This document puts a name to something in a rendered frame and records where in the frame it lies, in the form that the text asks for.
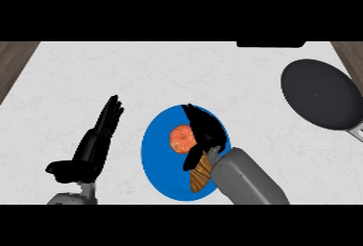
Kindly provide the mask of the orange squash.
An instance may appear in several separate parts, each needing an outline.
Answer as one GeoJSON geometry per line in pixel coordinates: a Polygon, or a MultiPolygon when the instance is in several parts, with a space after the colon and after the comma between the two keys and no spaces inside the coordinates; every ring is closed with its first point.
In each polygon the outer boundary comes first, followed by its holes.
{"type": "Polygon", "coordinates": [[[177,154],[187,154],[196,145],[196,139],[189,125],[177,126],[169,132],[169,147],[177,154]]]}

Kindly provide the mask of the blue round plate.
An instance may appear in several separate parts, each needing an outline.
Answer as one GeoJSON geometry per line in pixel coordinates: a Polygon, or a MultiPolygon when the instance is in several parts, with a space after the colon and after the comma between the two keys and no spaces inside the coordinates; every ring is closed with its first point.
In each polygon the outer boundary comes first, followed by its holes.
{"type": "MultiPolygon", "coordinates": [[[[164,110],[155,117],[146,129],[141,140],[141,164],[143,170],[159,193],[178,201],[195,201],[203,198],[217,188],[211,180],[200,192],[195,193],[190,189],[190,170],[183,170],[183,163],[187,154],[177,154],[169,147],[169,132],[180,125],[189,125],[190,121],[181,108],[174,106],[164,110]]],[[[226,149],[218,152],[223,156],[230,147],[227,135],[226,149]]]]}

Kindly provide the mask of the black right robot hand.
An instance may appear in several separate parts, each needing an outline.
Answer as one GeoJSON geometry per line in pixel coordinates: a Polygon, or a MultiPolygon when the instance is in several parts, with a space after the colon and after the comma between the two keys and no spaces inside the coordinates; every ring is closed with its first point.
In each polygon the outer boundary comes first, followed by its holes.
{"type": "Polygon", "coordinates": [[[211,148],[220,147],[218,152],[224,151],[227,134],[218,119],[206,111],[192,104],[183,105],[181,108],[196,139],[196,145],[192,147],[183,163],[183,170],[189,171],[196,168],[202,154],[208,153],[211,148]]]}

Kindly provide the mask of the dark grey frying pan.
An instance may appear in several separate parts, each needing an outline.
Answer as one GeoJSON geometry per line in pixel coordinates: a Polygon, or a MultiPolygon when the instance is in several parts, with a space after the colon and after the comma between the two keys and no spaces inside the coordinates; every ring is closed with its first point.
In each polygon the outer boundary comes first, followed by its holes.
{"type": "Polygon", "coordinates": [[[344,72],[324,61],[292,61],[280,89],[295,113],[317,127],[348,132],[363,142],[363,94],[344,72]]]}

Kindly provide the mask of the brown striped squash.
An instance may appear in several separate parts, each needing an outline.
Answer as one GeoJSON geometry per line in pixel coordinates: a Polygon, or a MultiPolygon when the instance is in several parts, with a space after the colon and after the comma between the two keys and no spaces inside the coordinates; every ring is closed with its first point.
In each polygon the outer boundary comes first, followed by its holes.
{"type": "Polygon", "coordinates": [[[209,182],[211,165],[206,154],[202,154],[199,164],[190,170],[190,189],[195,193],[200,192],[209,182]]]}

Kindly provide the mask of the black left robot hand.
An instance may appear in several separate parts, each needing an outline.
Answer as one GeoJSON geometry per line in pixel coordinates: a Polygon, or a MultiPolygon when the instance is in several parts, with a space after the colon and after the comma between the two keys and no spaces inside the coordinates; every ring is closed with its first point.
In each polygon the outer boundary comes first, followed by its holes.
{"type": "Polygon", "coordinates": [[[46,168],[46,172],[54,175],[59,183],[90,184],[96,181],[124,110],[118,96],[113,95],[100,111],[94,127],[81,139],[72,160],[53,161],[46,168]]]}

